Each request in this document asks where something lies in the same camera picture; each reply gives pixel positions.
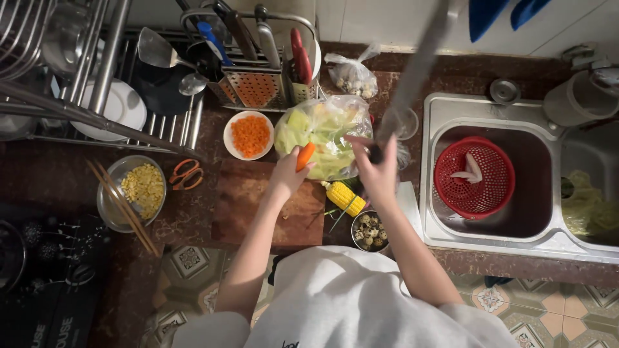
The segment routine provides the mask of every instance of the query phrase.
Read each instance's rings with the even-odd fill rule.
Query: hand
[[[271,173],[269,187],[265,194],[266,199],[272,199],[282,206],[294,192],[299,189],[303,180],[308,176],[316,162],[310,162],[305,168],[297,173],[297,156],[301,146],[295,146],[292,152],[277,161],[277,165]]]
[[[345,135],[344,139],[352,145],[359,178],[370,196],[372,206],[377,209],[396,203],[397,142],[391,136],[383,149],[384,161],[372,164],[366,147],[374,144],[372,139]]]

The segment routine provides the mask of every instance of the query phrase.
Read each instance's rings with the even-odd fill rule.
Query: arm
[[[284,203],[299,188],[315,163],[308,163],[296,173],[300,147],[277,162],[258,212],[245,235],[241,247],[219,286],[215,311],[234,311],[248,322],[258,301],[262,277],[269,261],[275,222]]]
[[[365,146],[370,139],[345,136],[352,143],[359,177],[389,237],[404,284],[411,295],[434,306],[463,303],[449,276],[426,247],[396,201],[397,142],[391,137],[384,149],[385,161],[373,165]]]

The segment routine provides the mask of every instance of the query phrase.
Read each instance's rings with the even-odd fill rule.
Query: chopsticks
[[[146,231],[144,230],[144,226],[142,226],[142,224],[140,223],[140,220],[137,218],[136,214],[133,212],[133,209],[131,209],[127,201],[123,198],[120,192],[118,192],[118,188],[116,188],[116,185],[114,184],[114,181],[110,177],[110,174],[108,173],[108,171],[105,170],[105,168],[103,168],[103,166],[101,165],[101,163],[99,163],[99,161],[95,161],[95,163],[99,167],[99,170],[101,170],[101,172],[103,173],[103,176],[105,176],[105,180],[104,180],[101,177],[101,174],[99,174],[99,172],[97,171],[97,169],[95,168],[95,166],[92,164],[91,161],[86,160],[86,163],[88,164],[92,172],[95,174],[97,179],[99,179],[99,182],[101,183],[105,191],[110,195],[110,198],[112,199],[116,207],[121,211],[124,218],[129,222],[129,225],[131,226],[133,231],[136,233],[138,239],[144,245],[144,248],[146,248],[146,251],[148,251],[149,253],[154,253],[155,256],[157,257],[161,256],[161,254],[159,253],[159,250],[155,247],[152,240],[150,240],[149,235],[146,234]]]

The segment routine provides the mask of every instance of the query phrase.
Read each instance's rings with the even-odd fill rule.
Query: blue towel
[[[469,34],[470,41],[479,40],[507,6],[509,0],[470,0]]]
[[[511,11],[511,27],[517,30],[549,2],[550,0],[521,0]]]
[[[507,6],[509,0],[470,0],[470,41],[479,40]],[[511,27],[517,30],[536,15],[550,0],[521,0],[511,12]]]

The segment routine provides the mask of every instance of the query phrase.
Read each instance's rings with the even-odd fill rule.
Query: plastic bag of quail eggs
[[[381,45],[373,43],[357,59],[327,53],[324,61],[336,63],[336,66],[329,70],[329,75],[339,89],[363,99],[370,99],[378,93],[376,76],[361,62],[377,56],[380,52]]]

